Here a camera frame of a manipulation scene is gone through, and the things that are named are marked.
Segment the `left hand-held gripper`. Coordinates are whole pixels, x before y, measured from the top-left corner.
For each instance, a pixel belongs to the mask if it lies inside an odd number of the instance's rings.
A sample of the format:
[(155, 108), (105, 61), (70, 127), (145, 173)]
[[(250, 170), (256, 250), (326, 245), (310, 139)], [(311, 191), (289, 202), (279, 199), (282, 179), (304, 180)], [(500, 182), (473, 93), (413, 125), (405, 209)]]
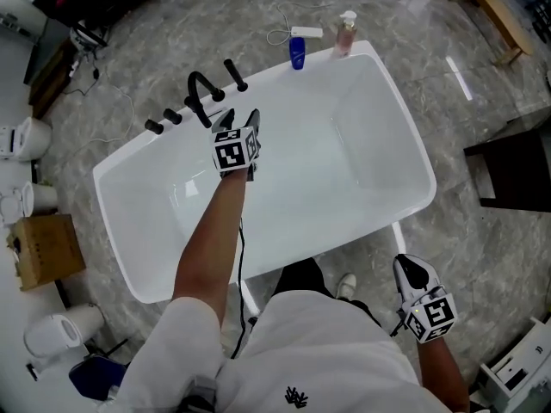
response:
[(257, 169), (256, 160), (261, 145), (258, 140), (260, 111), (251, 111), (245, 125), (234, 128), (235, 110), (226, 109), (212, 125), (211, 147), (214, 165), (220, 177), (236, 170), (247, 171), (247, 181), (253, 182)]

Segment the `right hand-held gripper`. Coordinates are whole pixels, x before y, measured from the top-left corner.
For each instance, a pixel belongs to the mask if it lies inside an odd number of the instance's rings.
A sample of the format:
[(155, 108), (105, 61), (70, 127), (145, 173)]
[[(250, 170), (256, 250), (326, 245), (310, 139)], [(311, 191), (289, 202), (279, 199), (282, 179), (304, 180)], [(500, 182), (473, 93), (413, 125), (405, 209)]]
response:
[(419, 257), (403, 254), (394, 257), (393, 274), (402, 302), (401, 321), (419, 343), (444, 336), (457, 320), (452, 294), (437, 276), (431, 277), (431, 272), (432, 266)]

